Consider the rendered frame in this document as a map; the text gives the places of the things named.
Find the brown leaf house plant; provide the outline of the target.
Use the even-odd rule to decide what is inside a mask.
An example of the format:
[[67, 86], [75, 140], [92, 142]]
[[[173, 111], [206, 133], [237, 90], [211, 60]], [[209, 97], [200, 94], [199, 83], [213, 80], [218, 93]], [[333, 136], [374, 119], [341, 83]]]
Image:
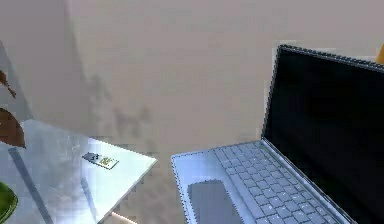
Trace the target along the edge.
[[[4, 85], [10, 95], [15, 98], [16, 92], [10, 87], [6, 74], [0, 69], [0, 84]], [[18, 120], [8, 110], [0, 107], [0, 142], [15, 146], [26, 147], [24, 130]]]

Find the small grey card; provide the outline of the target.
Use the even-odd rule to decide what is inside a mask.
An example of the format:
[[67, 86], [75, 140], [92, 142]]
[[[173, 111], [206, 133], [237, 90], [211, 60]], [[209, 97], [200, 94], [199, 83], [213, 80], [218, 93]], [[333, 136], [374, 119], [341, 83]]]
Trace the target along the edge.
[[85, 155], [83, 155], [83, 158], [90, 163], [108, 170], [112, 169], [118, 163], [118, 160], [116, 159], [91, 152], [87, 152]]

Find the green bowl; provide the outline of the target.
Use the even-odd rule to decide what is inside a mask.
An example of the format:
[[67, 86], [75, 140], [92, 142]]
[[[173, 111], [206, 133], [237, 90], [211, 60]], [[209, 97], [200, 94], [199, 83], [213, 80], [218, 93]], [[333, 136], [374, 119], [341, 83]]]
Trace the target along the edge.
[[0, 181], [0, 224], [4, 224], [12, 215], [18, 204], [16, 194]]

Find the silver laptop with black screen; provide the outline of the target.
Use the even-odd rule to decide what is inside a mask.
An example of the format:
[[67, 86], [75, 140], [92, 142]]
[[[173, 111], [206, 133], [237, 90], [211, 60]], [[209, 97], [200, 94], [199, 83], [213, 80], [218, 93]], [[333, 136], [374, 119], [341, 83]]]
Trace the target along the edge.
[[384, 65], [282, 44], [260, 139], [171, 165], [185, 224], [384, 224]]

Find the glass top table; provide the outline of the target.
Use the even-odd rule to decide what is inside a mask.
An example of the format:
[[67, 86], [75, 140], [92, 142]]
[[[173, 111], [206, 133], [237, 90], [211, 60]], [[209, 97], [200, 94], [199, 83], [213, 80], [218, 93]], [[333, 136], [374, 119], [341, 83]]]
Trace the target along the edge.
[[[101, 224], [156, 163], [40, 121], [21, 126], [25, 148], [0, 142], [0, 181], [18, 197], [4, 224]], [[85, 160], [87, 152], [118, 163], [105, 169]]]

